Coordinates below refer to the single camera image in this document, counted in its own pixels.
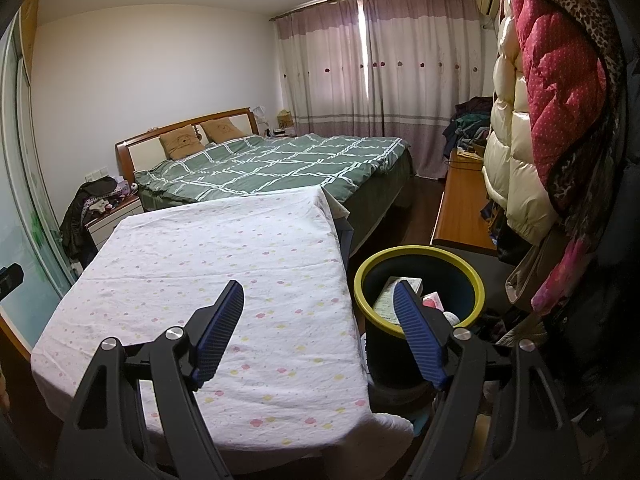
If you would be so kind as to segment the green printed leaflet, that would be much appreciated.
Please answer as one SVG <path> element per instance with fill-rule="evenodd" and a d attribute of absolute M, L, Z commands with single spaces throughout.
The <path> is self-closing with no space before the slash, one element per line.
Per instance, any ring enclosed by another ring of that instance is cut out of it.
<path fill-rule="evenodd" d="M 423 281 L 420 278 L 408 278 L 408 276 L 392 276 L 383 286 L 382 292 L 375 299 L 372 310 L 386 322 L 398 325 L 399 321 L 394 308 L 394 290 L 398 283 L 406 281 L 413 291 L 420 296 L 423 290 Z"/>

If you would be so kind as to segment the green white drink bottle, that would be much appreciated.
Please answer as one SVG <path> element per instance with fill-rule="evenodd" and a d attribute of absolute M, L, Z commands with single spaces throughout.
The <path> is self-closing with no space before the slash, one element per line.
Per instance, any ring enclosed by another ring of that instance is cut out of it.
<path fill-rule="evenodd" d="M 444 311 L 442 312 L 442 314 L 445 315 L 445 318 L 447 319 L 447 321 L 451 326 L 456 326 L 460 323 L 459 318 L 454 313 L 449 311 Z"/>

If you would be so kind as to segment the pink carton box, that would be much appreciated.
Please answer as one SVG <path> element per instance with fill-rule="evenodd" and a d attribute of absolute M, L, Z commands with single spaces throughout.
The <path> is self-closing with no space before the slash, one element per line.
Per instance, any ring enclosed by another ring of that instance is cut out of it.
<path fill-rule="evenodd" d="M 422 304 L 424 305 L 424 307 L 433 308 L 439 310 L 440 312 L 445 311 L 437 292 L 430 292 L 429 294 L 424 295 L 422 298 Z"/>

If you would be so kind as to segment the yellow rimmed black trash bin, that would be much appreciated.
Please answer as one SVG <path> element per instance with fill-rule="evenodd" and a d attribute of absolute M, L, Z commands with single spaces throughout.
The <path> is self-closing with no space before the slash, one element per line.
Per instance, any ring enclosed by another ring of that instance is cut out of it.
<path fill-rule="evenodd" d="M 406 281 L 396 285 L 398 325 L 372 310 L 392 276 L 423 281 L 420 296 Z M 422 298 L 430 292 L 438 293 L 445 311 L 457 315 L 458 325 L 451 326 L 439 310 L 424 307 Z M 483 310 L 485 289 L 469 263 L 432 246 L 388 248 L 360 266 L 354 297 L 366 323 L 364 358 L 374 405 L 401 408 L 441 396 L 442 412 L 476 411 L 486 372 L 486 344 L 470 326 Z"/>

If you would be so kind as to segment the dark clothes on nightstand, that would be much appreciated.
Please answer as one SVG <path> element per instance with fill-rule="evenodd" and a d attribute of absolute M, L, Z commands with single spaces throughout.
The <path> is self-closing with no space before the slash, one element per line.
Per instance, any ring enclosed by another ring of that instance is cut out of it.
<path fill-rule="evenodd" d="M 83 268 L 98 253 L 87 224 L 106 214 L 131 194 L 124 179 L 111 176 L 82 184 L 68 206 L 61 224 L 62 246 L 65 255 Z"/>

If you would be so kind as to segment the white bedside nightstand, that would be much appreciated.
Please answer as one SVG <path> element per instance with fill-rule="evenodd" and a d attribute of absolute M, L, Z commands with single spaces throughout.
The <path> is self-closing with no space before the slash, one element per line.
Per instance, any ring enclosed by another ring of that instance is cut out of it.
<path fill-rule="evenodd" d="M 111 211 L 107 211 L 100 218 L 89 222 L 87 230 L 96 245 L 96 249 L 100 250 L 103 247 L 122 220 L 135 214 L 142 214 L 142 212 L 143 207 L 140 198 L 137 195 L 131 195 Z"/>

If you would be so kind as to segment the pink floral garment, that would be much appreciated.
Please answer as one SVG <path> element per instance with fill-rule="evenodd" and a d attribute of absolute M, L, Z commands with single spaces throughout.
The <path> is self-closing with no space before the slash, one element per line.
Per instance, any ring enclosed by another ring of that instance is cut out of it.
<path fill-rule="evenodd" d="M 540 315 L 548 314 L 561 299 L 567 297 L 582 277 L 590 259 L 586 240 L 571 240 L 560 262 L 533 296 L 530 302 L 533 311 Z"/>

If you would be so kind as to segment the wooden bed headboard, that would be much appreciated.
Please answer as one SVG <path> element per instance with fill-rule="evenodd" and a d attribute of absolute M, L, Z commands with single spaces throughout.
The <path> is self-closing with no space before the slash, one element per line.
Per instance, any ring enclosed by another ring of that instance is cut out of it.
<path fill-rule="evenodd" d="M 226 110 L 165 127 L 154 128 L 115 145 L 116 159 L 120 174 L 129 182 L 134 182 L 137 172 L 153 169 L 166 159 L 178 159 L 182 155 L 193 155 L 194 146 L 199 143 L 206 146 L 209 138 L 201 136 L 197 125 L 211 120 L 228 119 L 232 125 L 242 131 L 242 135 L 258 134 L 258 125 L 254 114 L 248 107 Z"/>

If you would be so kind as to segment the white dotted table cloth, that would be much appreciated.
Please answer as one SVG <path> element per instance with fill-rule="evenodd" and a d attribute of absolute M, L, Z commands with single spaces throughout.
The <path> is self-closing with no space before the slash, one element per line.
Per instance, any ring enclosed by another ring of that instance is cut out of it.
<path fill-rule="evenodd" d="M 119 379 L 161 462 L 180 434 L 235 476 L 315 458 L 378 479 L 413 428 L 371 408 L 329 195 L 317 185 L 124 220 L 30 357 L 49 410 L 81 419 Z"/>

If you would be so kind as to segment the left brown pillow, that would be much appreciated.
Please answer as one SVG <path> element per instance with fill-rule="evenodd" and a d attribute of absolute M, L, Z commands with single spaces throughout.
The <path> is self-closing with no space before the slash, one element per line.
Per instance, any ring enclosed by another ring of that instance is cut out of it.
<path fill-rule="evenodd" d="M 170 160 L 184 159 L 204 150 L 204 145 L 192 125 L 161 134 L 160 145 Z"/>

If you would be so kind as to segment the right brown pillow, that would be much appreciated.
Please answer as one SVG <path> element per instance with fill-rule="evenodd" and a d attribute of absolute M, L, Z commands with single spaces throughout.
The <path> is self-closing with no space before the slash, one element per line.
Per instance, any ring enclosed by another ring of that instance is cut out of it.
<path fill-rule="evenodd" d="M 209 119 L 207 122 L 202 122 L 201 127 L 209 142 L 216 144 L 241 139 L 246 136 L 246 133 L 233 125 L 229 118 Z"/>

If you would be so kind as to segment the cream puffer jacket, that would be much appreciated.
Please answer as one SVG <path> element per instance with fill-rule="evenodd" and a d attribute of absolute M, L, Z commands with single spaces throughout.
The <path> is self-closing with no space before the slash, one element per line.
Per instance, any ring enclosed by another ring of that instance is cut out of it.
<path fill-rule="evenodd" d="M 488 196 L 506 213 L 506 224 L 529 244 L 550 231 L 556 213 L 534 165 L 523 57 L 511 0 L 502 0 L 494 66 L 495 99 L 482 173 Z"/>

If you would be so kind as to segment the green plaid bed duvet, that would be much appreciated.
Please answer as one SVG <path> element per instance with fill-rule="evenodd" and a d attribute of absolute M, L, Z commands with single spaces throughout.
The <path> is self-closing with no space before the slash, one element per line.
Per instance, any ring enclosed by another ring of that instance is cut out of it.
<path fill-rule="evenodd" d="M 346 204 L 368 185 L 395 194 L 413 176 L 408 144 L 398 138 L 316 136 L 211 143 L 198 154 L 167 159 L 134 174 L 141 192 L 177 203 L 319 185 Z"/>

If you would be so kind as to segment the pile of clothes by curtain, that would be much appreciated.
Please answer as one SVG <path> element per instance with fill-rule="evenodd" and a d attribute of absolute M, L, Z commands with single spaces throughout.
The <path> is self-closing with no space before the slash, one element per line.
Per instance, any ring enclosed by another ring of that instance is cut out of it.
<path fill-rule="evenodd" d="M 469 101 L 456 105 L 456 112 L 442 135 L 445 147 L 442 154 L 446 159 L 454 148 L 469 151 L 474 145 L 486 146 L 492 99 L 490 96 L 474 96 Z"/>

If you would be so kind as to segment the pink white curtains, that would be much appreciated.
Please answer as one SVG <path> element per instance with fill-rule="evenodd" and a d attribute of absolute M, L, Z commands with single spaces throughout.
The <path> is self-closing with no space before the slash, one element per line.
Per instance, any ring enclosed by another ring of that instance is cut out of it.
<path fill-rule="evenodd" d="M 419 176 L 446 174 L 443 133 L 486 79 L 475 0 L 333 0 L 273 24 L 297 133 L 394 136 Z"/>

